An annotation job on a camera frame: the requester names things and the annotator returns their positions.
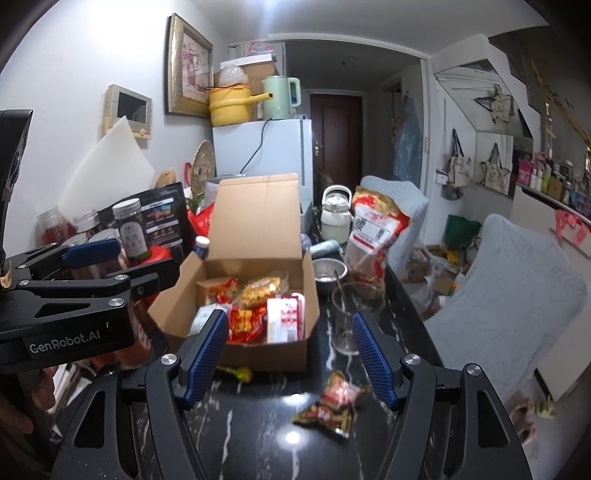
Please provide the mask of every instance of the doorway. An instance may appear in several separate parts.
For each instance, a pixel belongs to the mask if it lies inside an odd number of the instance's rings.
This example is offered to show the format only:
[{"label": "doorway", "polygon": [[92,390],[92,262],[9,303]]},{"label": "doorway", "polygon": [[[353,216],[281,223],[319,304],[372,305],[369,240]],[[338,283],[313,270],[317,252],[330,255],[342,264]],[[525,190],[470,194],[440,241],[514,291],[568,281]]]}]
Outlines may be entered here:
[{"label": "doorway", "polygon": [[363,157],[362,98],[345,95],[310,95],[314,151],[314,204],[333,184],[355,191],[361,182]]}]

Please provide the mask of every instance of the red bag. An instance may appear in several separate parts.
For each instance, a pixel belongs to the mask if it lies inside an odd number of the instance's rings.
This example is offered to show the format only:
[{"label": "red bag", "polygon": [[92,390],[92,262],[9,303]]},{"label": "red bag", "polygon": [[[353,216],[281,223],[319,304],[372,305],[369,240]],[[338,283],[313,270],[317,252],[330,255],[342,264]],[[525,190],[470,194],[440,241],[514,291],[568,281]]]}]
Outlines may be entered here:
[{"label": "red bag", "polygon": [[196,215],[190,209],[187,209],[187,216],[197,235],[209,237],[209,226],[212,222],[214,205],[215,203],[212,203]]}]

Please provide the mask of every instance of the glass cup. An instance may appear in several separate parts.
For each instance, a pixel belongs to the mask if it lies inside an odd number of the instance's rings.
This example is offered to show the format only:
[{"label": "glass cup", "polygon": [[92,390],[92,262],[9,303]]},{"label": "glass cup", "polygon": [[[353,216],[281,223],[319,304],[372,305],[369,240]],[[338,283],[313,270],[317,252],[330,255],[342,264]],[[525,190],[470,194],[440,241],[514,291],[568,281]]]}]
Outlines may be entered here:
[{"label": "glass cup", "polygon": [[370,313],[379,318],[386,306],[386,299],[377,288],[363,282],[343,283],[343,294],[337,286],[330,295],[331,343],[335,350],[344,355],[357,355],[353,340],[353,315]]}]

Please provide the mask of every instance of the plastic bag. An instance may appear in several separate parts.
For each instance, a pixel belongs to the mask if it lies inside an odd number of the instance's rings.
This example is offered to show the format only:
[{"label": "plastic bag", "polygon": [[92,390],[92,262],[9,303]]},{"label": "plastic bag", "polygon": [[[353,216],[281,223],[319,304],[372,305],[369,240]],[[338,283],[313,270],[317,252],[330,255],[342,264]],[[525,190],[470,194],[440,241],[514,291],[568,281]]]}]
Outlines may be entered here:
[{"label": "plastic bag", "polygon": [[265,277],[251,280],[237,299],[241,309],[253,309],[266,305],[267,299],[285,293],[289,288],[287,272],[272,272]]},{"label": "plastic bag", "polygon": [[220,73],[219,86],[248,85],[248,75],[238,65],[228,65]]},{"label": "plastic bag", "polygon": [[383,290],[388,248],[409,224],[388,196],[357,187],[353,197],[355,220],[347,242],[345,264],[353,280],[364,281]]}]

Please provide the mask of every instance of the ceiling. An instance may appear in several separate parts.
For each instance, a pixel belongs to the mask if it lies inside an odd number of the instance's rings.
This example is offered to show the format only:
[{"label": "ceiling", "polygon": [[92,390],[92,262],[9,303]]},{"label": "ceiling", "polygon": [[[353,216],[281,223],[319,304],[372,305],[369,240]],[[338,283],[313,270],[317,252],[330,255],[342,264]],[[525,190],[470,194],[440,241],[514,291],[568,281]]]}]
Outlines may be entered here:
[{"label": "ceiling", "polygon": [[299,78],[307,89],[367,92],[418,62],[394,50],[323,40],[288,41],[285,52],[290,76]]},{"label": "ceiling", "polygon": [[349,35],[431,54],[464,38],[546,25],[525,0],[192,0],[230,43]]}]

